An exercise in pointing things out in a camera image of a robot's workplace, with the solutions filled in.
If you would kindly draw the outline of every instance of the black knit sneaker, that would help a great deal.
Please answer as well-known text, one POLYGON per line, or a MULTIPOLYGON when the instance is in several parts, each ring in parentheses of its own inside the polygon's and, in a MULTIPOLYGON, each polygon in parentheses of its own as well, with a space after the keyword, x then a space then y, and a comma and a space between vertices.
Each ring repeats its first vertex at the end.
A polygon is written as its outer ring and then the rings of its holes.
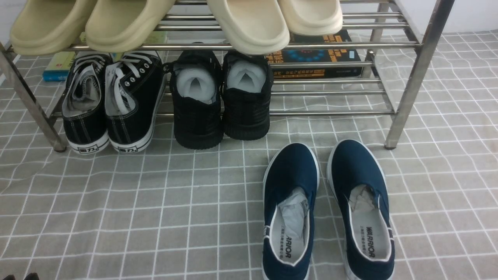
POLYGON ((223 127, 238 140, 257 140, 270 128, 273 71, 262 56, 230 51, 223 62, 223 127))
POLYGON ((167 67, 176 140, 189 149, 215 147, 223 139, 222 70, 216 55, 212 51, 184 51, 167 67))

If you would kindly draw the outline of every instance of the slide sandal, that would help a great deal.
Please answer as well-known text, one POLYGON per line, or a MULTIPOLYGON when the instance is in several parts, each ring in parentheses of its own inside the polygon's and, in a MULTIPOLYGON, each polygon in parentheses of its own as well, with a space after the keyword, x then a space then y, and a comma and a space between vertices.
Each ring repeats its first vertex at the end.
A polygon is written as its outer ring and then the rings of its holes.
POLYGON ((56 53, 85 29, 97 0, 27 0, 10 30, 14 50, 22 55, 56 53))
POLYGON ((292 33, 318 36, 342 29, 339 0, 278 0, 278 3, 292 33))
POLYGON ((239 52, 268 54, 289 43, 289 29, 277 0, 208 0, 209 9, 239 52))
POLYGON ((102 52, 140 47, 176 0, 98 0, 88 20, 88 46, 102 52))

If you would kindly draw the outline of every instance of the book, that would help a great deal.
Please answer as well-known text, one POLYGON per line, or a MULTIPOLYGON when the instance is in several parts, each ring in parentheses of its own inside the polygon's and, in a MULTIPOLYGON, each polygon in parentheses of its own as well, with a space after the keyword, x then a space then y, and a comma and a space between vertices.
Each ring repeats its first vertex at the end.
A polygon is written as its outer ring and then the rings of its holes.
MULTIPOLYGON (((347 30, 337 34, 325 36, 302 36, 291 34, 291 43, 302 44, 327 44, 334 42, 351 42, 347 30)), ((354 49, 320 49, 320 50, 281 50, 266 56, 271 64, 278 63, 312 63, 312 62, 344 62, 361 61, 358 52, 354 49)), ((323 79, 357 77, 361 74, 362 67, 324 67, 324 68, 288 68, 274 69, 275 79, 323 79)))
MULTIPOLYGON (((83 43, 86 43, 85 33, 83 32, 80 36, 83 43)), ((146 44, 163 44, 168 41, 168 36, 166 31, 154 31, 145 41, 146 44)), ((123 56, 122 53, 112 53, 114 61, 118 61, 123 56)), ((76 52, 74 51, 63 51, 56 53, 52 60, 48 63, 48 66, 43 71, 42 78, 46 82, 61 82, 67 79, 69 74, 69 69, 73 65, 73 61, 76 58, 76 52)))

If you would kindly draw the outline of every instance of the shoe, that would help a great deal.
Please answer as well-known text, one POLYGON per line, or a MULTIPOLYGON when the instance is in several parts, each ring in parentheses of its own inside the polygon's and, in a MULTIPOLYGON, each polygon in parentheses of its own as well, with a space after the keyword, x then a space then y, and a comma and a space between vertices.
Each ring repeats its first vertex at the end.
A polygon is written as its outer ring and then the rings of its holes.
POLYGON ((152 141, 166 79, 155 51, 125 53, 106 71, 106 123, 114 149, 140 152, 152 141))
POLYGON ((224 58, 223 127, 237 140, 257 140, 270 129, 273 71, 265 57, 232 51, 224 58))
POLYGON ((212 51, 184 51, 169 64, 174 133, 180 145, 208 149, 223 139, 220 120, 222 70, 212 51))
POLYGON ((339 0, 278 0, 278 4, 292 33, 321 36, 342 29, 339 0))
POLYGON ((94 50, 126 52, 140 47, 176 0, 99 0, 86 26, 94 50))
POLYGON ((387 280, 394 272, 394 239, 384 173, 356 140, 339 142, 330 154, 327 179, 344 220, 344 264, 350 280, 387 280))
POLYGON ((252 55, 279 51, 289 44, 289 29, 277 0, 207 0, 230 44, 252 55))
POLYGON ((98 152, 109 144, 104 100, 106 67, 112 62, 109 54, 79 52, 69 70, 62 120, 76 153, 98 152))
POLYGON ((263 279, 308 279, 319 181, 318 161, 304 144, 289 144, 271 160, 263 178, 263 279))
POLYGON ((97 0, 27 0, 10 30, 21 55, 52 54, 69 47, 85 30, 97 0))

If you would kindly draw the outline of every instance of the floor mat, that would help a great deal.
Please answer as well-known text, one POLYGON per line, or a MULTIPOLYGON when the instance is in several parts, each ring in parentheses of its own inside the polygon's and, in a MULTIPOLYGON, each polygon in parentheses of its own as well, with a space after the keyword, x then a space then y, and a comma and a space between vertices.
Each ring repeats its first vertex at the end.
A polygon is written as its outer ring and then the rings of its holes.
MULTIPOLYGON (((389 117, 274 118, 257 141, 225 138, 182 148, 156 123, 150 147, 118 155, 54 153, 7 82, 0 86, 0 273, 22 279, 261 279, 261 181, 290 142, 318 155, 365 143, 386 174, 396 244, 394 279, 492 279, 498 275, 498 31, 441 39, 397 149, 382 146, 389 117)), ((173 61, 179 52, 169 52, 173 61)), ((378 57, 399 101, 414 53, 378 57)), ((64 83, 43 82, 50 57, 17 65, 41 106, 64 83)), ((310 85, 307 90, 329 86, 310 85)), ((285 86, 300 90, 302 86, 285 86)), ((164 98, 163 107, 171 107, 164 98)), ((379 97, 274 97, 273 109, 380 109, 379 97)), ((61 123, 57 130, 63 133, 61 123)), ((343 225, 321 180, 311 279, 345 279, 343 225)))

